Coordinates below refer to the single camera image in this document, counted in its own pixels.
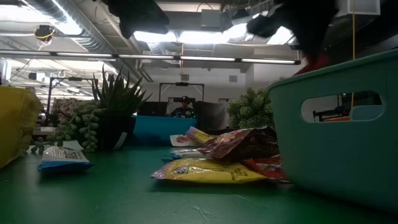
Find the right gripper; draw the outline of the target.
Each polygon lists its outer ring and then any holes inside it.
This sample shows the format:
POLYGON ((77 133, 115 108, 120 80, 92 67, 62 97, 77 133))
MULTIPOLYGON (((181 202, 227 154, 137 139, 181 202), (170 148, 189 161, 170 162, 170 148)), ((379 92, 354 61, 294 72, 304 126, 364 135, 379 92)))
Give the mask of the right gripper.
POLYGON ((301 51, 307 59, 318 59, 324 51, 326 34, 315 34, 314 39, 306 34, 326 30, 337 12, 335 0, 275 1, 271 13, 258 15, 247 23, 247 31, 266 38, 274 35, 280 27, 285 27, 298 37, 301 51))

